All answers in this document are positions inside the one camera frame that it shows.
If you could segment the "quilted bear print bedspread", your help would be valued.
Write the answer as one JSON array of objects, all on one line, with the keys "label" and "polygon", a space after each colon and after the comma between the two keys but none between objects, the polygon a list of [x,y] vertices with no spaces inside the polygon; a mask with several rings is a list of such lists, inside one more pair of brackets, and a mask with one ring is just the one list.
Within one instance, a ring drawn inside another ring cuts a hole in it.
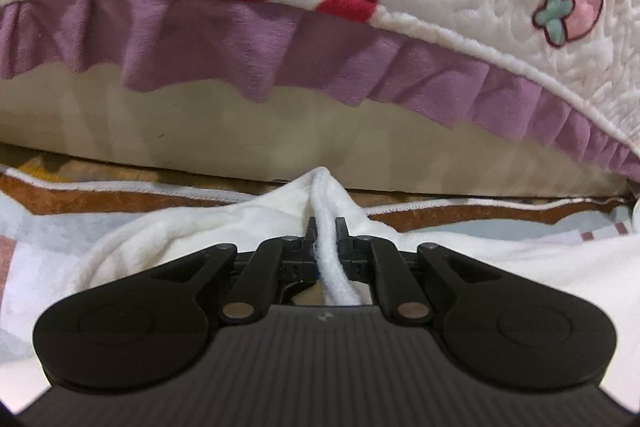
[{"label": "quilted bear print bedspread", "polygon": [[120,69],[394,103],[639,176],[639,0],[1,0],[1,75]]}]

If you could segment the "checkered pastel floor rug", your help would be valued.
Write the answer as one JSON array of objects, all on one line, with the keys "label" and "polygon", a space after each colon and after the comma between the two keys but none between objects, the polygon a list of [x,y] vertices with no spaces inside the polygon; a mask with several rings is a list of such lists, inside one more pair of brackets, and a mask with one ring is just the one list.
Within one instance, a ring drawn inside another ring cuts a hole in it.
[{"label": "checkered pastel floor rug", "polygon": [[[433,199],[375,206],[334,192],[349,228],[390,231],[413,244],[438,237],[450,248],[588,299],[612,319],[618,345],[613,378],[639,365],[639,229],[621,197],[543,204]],[[1,170],[1,360],[29,359],[39,314],[75,283],[96,246],[150,267],[213,241],[253,248],[307,222],[307,183],[253,196],[134,181],[54,183]]]}]

